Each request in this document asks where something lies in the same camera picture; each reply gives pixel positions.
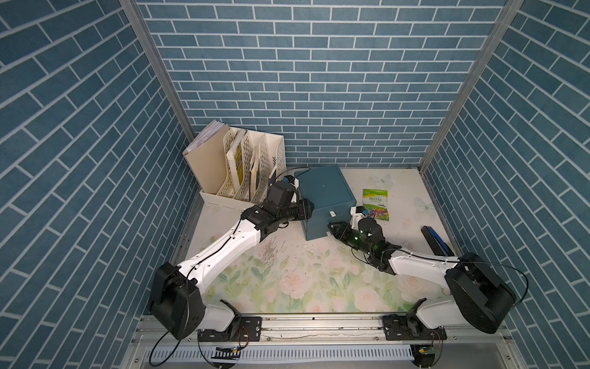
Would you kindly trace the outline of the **green flower seed bag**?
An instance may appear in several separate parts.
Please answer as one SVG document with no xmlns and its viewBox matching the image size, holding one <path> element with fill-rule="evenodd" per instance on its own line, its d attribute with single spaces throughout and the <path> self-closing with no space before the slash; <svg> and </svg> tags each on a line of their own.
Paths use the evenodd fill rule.
<svg viewBox="0 0 590 369">
<path fill-rule="evenodd" d="M 363 206 L 367 210 L 367 216 L 381 221 L 390 221 L 387 209 L 388 191 L 382 189 L 364 189 Z"/>
</svg>

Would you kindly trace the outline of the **teal drawer cabinet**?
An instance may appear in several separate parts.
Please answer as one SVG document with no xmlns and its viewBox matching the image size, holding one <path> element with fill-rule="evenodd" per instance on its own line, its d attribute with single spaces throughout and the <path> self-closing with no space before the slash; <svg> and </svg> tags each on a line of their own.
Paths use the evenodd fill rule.
<svg viewBox="0 0 590 369">
<path fill-rule="evenodd" d="M 297 179 L 302 197 L 313 204 L 311 217 L 302 223 L 307 241 L 326 237 L 330 223 L 350 222 L 356 198 L 337 165 L 297 173 Z"/>
</svg>

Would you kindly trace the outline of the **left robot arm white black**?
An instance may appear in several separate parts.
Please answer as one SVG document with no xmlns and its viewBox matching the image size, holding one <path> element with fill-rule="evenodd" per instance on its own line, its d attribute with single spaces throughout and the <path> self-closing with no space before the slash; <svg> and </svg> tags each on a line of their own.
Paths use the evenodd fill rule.
<svg viewBox="0 0 590 369">
<path fill-rule="evenodd" d="M 216 331 L 235 339 L 241 313 L 227 301 L 207 304 L 210 285 L 244 252 L 257 246 L 283 224 L 311 218 L 313 203 L 301 197 L 299 180 L 288 175 L 272 184 L 267 198 L 241 213 L 238 222 L 209 247 L 180 264 L 164 263 L 155 272 L 148 308 L 180 341 L 194 331 Z"/>
</svg>

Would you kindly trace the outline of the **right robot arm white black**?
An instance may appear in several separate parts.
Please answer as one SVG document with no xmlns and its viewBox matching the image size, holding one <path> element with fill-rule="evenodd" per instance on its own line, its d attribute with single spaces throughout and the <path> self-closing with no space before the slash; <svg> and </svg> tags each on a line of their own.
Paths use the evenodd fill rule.
<svg viewBox="0 0 590 369">
<path fill-rule="evenodd" d="M 516 293 L 479 255 L 460 257 L 414 253 L 388 242 L 373 218 L 362 218 L 356 226 L 346 222 L 328 224 L 336 240 L 362 252 L 370 266 L 389 275 L 420 278 L 449 290 L 437 300 L 419 298 L 405 313 L 408 334 L 418 338 L 425 330 L 470 324 L 494 334 L 513 307 Z"/>
</svg>

